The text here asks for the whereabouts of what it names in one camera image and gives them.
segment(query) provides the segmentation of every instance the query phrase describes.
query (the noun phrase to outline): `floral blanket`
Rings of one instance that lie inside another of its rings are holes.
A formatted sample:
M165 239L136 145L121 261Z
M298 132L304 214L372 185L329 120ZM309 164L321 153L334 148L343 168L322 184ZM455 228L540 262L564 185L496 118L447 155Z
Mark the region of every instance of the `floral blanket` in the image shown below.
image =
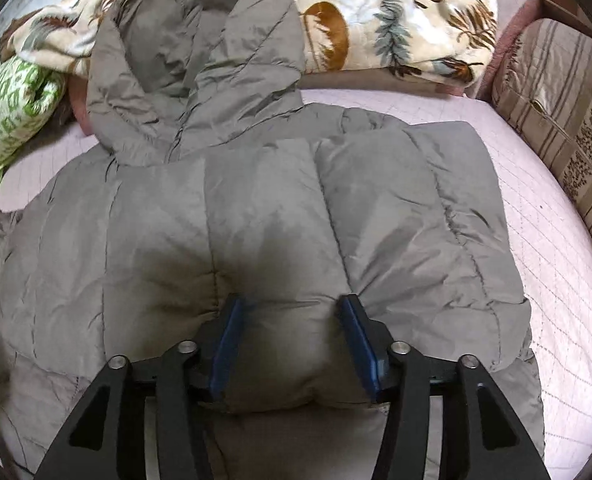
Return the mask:
M114 0L63 0L16 20L1 60L22 59L86 77L96 32ZM295 0L306 72L388 67L467 86L485 70L496 43L496 0Z

